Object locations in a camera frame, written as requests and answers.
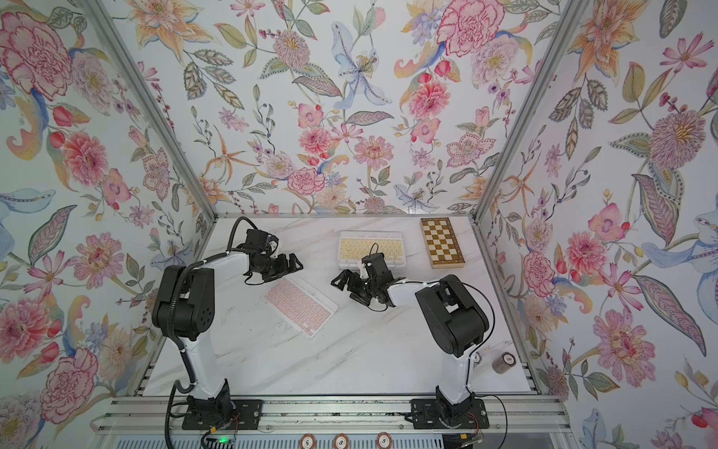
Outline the pink keyboard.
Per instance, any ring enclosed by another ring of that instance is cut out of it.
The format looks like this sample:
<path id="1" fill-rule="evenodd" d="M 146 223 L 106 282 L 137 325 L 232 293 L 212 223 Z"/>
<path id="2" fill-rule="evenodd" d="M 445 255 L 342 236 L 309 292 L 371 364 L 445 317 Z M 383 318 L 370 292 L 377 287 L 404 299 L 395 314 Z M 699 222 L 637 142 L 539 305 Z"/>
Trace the pink keyboard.
<path id="1" fill-rule="evenodd" d="M 301 278 L 282 278 L 262 299 L 305 338 L 314 338 L 338 311 L 338 305 Z"/>

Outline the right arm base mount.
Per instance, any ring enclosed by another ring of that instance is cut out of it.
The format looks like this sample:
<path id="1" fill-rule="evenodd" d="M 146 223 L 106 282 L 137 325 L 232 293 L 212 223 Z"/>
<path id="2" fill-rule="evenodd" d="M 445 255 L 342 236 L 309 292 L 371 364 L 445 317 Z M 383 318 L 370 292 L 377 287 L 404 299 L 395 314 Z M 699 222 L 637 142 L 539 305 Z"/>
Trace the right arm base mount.
<path id="1" fill-rule="evenodd" d="M 484 401 L 474 393 L 457 404 L 436 387 L 435 398 L 415 398 L 406 420 L 415 430 L 487 430 L 490 427 Z"/>

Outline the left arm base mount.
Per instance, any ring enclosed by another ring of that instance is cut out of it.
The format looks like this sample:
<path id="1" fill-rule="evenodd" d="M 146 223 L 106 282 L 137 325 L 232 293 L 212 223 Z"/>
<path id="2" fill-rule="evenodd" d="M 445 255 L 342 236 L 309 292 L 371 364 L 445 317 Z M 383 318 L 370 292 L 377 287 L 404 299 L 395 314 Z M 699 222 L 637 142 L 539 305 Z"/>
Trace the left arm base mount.
<path id="1" fill-rule="evenodd" d="M 227 380 L 214 397 L 190 395 L 187 402 L 183 430 L 258 430 L 264 405 L 262 400 L 233 400 Z"/>

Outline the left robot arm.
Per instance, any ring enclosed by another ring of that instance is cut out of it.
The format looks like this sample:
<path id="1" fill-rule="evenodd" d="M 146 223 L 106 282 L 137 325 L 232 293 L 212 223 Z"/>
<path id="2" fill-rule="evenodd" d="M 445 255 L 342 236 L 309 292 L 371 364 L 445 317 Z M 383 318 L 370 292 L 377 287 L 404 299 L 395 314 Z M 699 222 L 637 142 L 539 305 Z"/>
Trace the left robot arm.
<path id="1" fill-rule="evenodd" d="M 250 228 L 239 245 L 230 238 L 222 252 L 164 269 L 151 321 L 179 351 L 188 385 L 177 381 L 177 391 L 195 400 L 218 400 L 227 394 L 211 341 L 216 289 L 237 277 L 257 274 L 267 284 L 301 271 L 297 256 L 278 254 L 278 246 L 276 236 Z"/>

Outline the yellow keyboard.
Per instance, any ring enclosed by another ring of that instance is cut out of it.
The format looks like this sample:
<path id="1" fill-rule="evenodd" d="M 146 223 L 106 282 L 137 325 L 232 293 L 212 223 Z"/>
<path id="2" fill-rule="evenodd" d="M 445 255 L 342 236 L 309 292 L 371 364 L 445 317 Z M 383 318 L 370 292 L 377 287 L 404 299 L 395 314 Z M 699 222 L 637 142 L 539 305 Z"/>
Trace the yellow keyboard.
<path id="1" fill-rule="evenodd" d="M 384 253 L 385 262 L 406 263 L 404 239 L 399 232 L 342 231 L 338 265 L 355 264 L 370 254 Z"/>

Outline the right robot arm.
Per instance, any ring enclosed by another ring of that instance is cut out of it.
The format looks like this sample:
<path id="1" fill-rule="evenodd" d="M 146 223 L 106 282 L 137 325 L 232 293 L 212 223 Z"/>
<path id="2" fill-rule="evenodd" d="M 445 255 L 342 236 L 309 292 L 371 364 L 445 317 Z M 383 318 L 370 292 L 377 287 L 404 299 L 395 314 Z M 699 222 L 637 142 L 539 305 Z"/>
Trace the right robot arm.
<path id="1" fill-rule="evenodd" d="M 445 353 L 437 398 L 450 406 L 469 400 L 473 359 L 494 325 L 467 284 L 453 274 L 436 281 L 396 278 L 384 254 L 376 253 L 361 260 L 360 271 L 344 269 L 331 285 L 367 308 L 373 301 L 388 308 L 418 307 Z"/>

